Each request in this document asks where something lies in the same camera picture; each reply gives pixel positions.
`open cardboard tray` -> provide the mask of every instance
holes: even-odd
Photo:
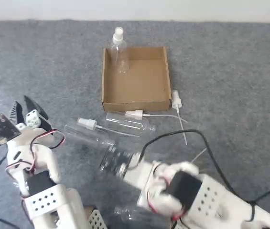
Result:
[[[130,69],[118,73],[104,49],[102,104],[105,111],[162,111],[171,103],[165,47],[129,47]]]

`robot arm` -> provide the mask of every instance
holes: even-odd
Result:
[[[57,130],[52,130],[47,114],[37,103],[27,96],[25,100],[28,110],[32,109],[25,121],[18,102],[10,120],[0,114],[0,145],[8,146],[6,171],[18,183],[34,228],[91,229],[98,224],[106,229],[97,209],[91,208],[87,218],[79,193],[60,184],[58,163],[47,147],[54,140],[51,133]]]
[[[173,219],[176,228],[270,229],[270,213],[232,194],[188,162],[142,161],[124,180],[141,190],[137,205]]]

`transparent bottle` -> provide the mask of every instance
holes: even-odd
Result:
[[[138,120],[132,115],[118,112],[106,113],[105,126],[108,129],[136,137],[154,134],[156,130],[156,127],[144,117]]]
[[[171,225],[170,218],[157,215],[135,205],[117,206],[114,209],[114,216],[132,228],[149,229],[169,229]]]
[[[108,149],[115,145],[115,141],[110,139],[107,132],[99,129],[89,130],[74,120],[68,121],[64,132],[67,138],[70,137],[95,149]]]
[[[110,57],[117,72],[127,72],[130,67],[130,61],[127,52],[127,44],[123,40],[123,29],[121,27],[115,29],[115,34],[112,37]]]

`white spray nozzle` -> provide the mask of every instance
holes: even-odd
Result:
[[[182,101],[179,97],[178,91],[177,90],[173,90],[172,91],[172,107],[174,109],[178,109],[182,107]]]
[[[93,119],[79,118],[77,120],[77,123],[79,123],[83,127],[86,127],[89,130],[94,130],[97,126],[97,121]]]
[[[117,27],[115,29],[115,34],[112,37],[112,42],[114,42],[114,44],[121,44],[123,41],[123,29],[122,27]]]
[[[141,120],[142,115],[143,115],[143,110],[127,111],[125,112],[125,115],[131,115],[131,116],[134,116],[135,119]]]

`white wall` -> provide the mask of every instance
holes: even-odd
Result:
[[[0,0],[0,20],[270,22],[270,0]]]

